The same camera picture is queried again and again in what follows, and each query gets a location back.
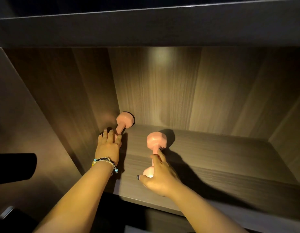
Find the bracelet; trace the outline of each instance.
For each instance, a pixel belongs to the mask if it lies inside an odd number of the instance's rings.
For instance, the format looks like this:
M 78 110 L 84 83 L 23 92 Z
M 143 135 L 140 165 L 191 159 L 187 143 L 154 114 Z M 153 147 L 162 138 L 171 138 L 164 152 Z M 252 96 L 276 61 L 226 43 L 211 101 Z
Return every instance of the bracelet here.
M 99 161 L 105 161 L 108 162 L 110 164 L 112 164 L 113 166 L 113 171 L 115 171 L 115 173 L 118 173 L 118 169 L 116 168 L 114 162 L 109 158 L 109 157 L 103 157 L 103 158 L 95 158 L 92 162 L 92 167 Z

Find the dumbbell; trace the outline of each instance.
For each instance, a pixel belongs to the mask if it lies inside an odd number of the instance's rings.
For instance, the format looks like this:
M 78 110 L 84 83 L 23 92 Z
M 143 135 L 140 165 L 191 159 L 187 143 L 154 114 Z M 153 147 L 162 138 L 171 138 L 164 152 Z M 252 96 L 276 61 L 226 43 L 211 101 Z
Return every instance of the dumbbell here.
M 115 129 L 115 139 L 125 128 L 130 128 L 134 124 L 134 117 L 128 112 L 122 112 L 116 118 L 118 126 Z
M 153 152 L 152 154 L 156 154 L 158 152 L 158 149 L 164 149 L 167 146 L 167 138 L 165 134 L 161 132 L 152 132 L 147 137 L 147 147 L 151 149 Z M 153 161 L 152 166 L 145 169 L 143 171 L 143 174 L 147 177 L 153 177 L 154 173 L 154 167 L 153 167 Z

